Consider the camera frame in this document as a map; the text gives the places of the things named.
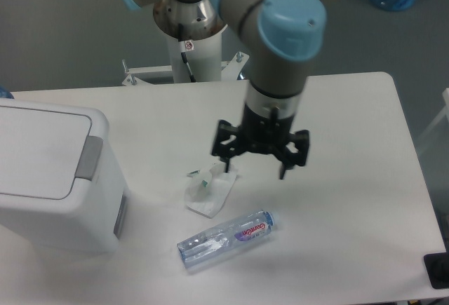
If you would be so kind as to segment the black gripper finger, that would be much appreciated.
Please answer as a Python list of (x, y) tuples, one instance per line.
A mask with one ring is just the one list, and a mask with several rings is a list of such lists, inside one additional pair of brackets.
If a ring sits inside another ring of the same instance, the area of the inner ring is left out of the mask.
[(226, 120), (218, 121), (211, 155), (218, 157), (225, 164), (224, 172), (229, 172), (231, 159), (246, 153), (248, 147), (249, 141), (241, 126), (233, 126)]
[(309, 131), (299, 130), (295, 133), (288, 133), (286, 139), (275, 147), (275, 157), (281, 162), (279, 179), (284, 179), (286, 172), (295, 166), (304, 167), (306, 165), (309, 146)]

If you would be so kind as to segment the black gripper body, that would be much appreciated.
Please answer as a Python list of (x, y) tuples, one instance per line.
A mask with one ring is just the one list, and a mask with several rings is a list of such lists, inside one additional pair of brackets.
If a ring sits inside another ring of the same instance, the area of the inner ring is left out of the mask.
[(295, 115), (279, 118), (279, 110), (271, 109), (268, 117), (255, 113), (247, 104), (243, 108), (239, 137), (247, 151), (259, 154), (286, 154), (290, 129)]

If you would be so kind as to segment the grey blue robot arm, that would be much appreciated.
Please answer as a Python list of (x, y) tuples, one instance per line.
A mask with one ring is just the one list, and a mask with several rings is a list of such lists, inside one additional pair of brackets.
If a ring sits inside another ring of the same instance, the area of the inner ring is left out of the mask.
[(229, 163), (246, 152), (271, 154), (281, 172), (304, 166), (309, 132), (291, 131), (311, 63), (335, 0), (123, 0), (153, 6), (158, 27), (180, 45), (230, 28), (249, 49), (249, 84), (239, 126), (221, 120), (211, 154)]

